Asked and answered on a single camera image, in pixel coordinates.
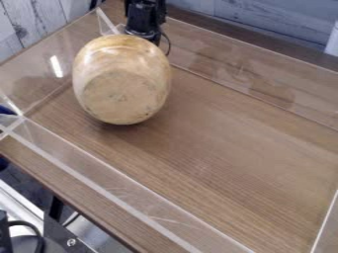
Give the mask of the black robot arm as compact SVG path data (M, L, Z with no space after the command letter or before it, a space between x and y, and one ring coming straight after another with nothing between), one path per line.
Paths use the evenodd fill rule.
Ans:
M125 33L160 45L167 21L167 0L124 0Z

